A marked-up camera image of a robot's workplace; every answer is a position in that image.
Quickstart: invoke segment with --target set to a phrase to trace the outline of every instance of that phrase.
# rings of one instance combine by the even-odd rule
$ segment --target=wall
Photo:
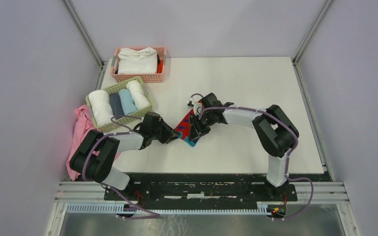
[[[73,0],[104,60],[115,48],[172,57],[293,56],[324,0]]]
[[[300,63],[335,176],[378,236],[378,1],[336,1]]]
[[[0,236],[43,235],[97,65],[58,0],[0,0]]]

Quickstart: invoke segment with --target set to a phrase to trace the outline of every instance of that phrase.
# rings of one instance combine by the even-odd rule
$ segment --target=plastic basket
[[[115,93],[115,92],[119,92],[122,89],[126,89],[127,83],[130,82],[130,81],[133,81],[133,80],[137,80],[138,82],[140,82],[141,87],[143,88],[143,91],[144,91],[146,97],[148,98],[148,100],[150,102],[150,105],[148,107],[145,107],[145,108],[143,108],[141,110],[138,110],[138,111],[133,112],[133,113],[128,114],[128,115],[129,116],[134,116],[134,117],[140,117],[140,118],[142,118],[147,112],[153,111],[153,99],[149,95],[149,93],[147,92],[147,89],[144,86],[144,83],[143,83],[143,80],[141,79],[141,77],[135,76],[133,78],[130,78],[130,79],[127,79],[127,80],[122,81],[120,83],[117,83],[116,85],[104,88],[103,90],[107,91],[109,94],[112,94],[112,93]],[[103,126],[98,126],[98,124],[96,123],[96,120],[95,120],[95,117],[94,117],[94,113],[92,111],[92,105],[91,105],[91,103],[89,101],[88,96],[86,96],[86,103],[87,103],[87,105],[89,107],[89,112],[91,113],[92,122],[94,123],[95,128],[97,128],[98,130],[106,133],[106,132],[109,132],[109,131],[112,131],[114,129],[117,129],[117,128],[121,127],[121,126],[119,126],[117,124],[114,124],[114,123],[109,123],[109,124],[106,124],[106,125],[103,125]],[[129,117],[122,117],[122,118],[120,118],[120,119],[118,119],[116,121],[118,123],[120,123],[120,124],[128,124],[128,123],[133,122],[135,120],[137,120],[137,119],[135,119],[135,118],[129,118]]]
[[[128,48],[139,51],[139,50],[145,49],[147,47],[128,47]],[[140,76],[145,83],[161,83],[161,82],[163,82],[164,81],[164,75],[165,75],[165,72],[166,72],[166,67],[165,67],[165,63],[164,63],[164,56],[166,55],[166,48],[165,47],[151,47],[151,48],[156,50],[160,60],[163,60],[163,69],[162,69],[161,73],[159,73],[159,74],[116,74],[116,72],[118,70],[118,64],[119,64],[119,61],[120,61],[120,59],[118,57],[118,53],[120,53],[120,50],[121,50],[121,48],[117,48],[115,50],[114,57],[112,58],[111,70],[110,70],[111,76],[115,79],[115,81],[117,81],[117,83],[119,83],[119,82],[124,81],[126,79],[129,79],[129,78],[132,78],[132,77],[135,77],[135,76]]]

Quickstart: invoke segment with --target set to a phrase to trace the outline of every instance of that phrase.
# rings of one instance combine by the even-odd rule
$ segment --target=folded white towel
[[[153,48],[145,48],[140,51],[121,48],[118,57],[120,58],[118,74],[154,74],[157,72],[157,51]]]
[[[141,110],[150,105],[150,102],[144,94],[140,82],[138,82],[137,80],[130,81],[127,83],[126,88],[131,93],[131,97],[134,100],[134,104],[137,109]]]
[[[105,90],[95,90],[89,93],[88,98],[91,102],[92,112],[97,125],[103,126],[111,123],[111,117],[114,116],[114,113],[109,103],[108,92]]]

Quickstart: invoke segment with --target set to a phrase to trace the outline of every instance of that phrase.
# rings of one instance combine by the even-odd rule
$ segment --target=table
[[[290,58],[166,58],[164,83],[146,84],[153,110],[175,127],[189,111],[193,93],[213,92],[222,103],[267,108],[279,105],[299,131],[289,173],[321,174],[323,168]],[[106,72],[102,88],[115,84]],[[130,123],[134,127],[138,121]],[[183,140],[153,142],[144,150],[121,153],[113,165],[122,172],[267,173],[268,154],[256,132],[238,125],[215,124],[195,147]]]

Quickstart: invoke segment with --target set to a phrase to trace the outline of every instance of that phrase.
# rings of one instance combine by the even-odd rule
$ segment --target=pink towel
[[[89,108],[87,105],[83,105],[79,107],[78,109],[76,109],[76,116],[77,116],[77,122],[74,127],[72,146],[71,146],[69,158],[67,159],[67,162],[66,162],[67,172],[69,173],[69,176],[72,180],[77,179],[80,173],[70,168],[70,160],[72,156],[74,155],[74,153],[76,152],[77,148],[80,146],[80,143],[88,134],[88,132],[90,130],[96,129],[94,127],[94,124],[92,123],[91,114],[89,113]],[[119,155],[120,154],[117,153],[115,155],[115,159],[117,159]]]

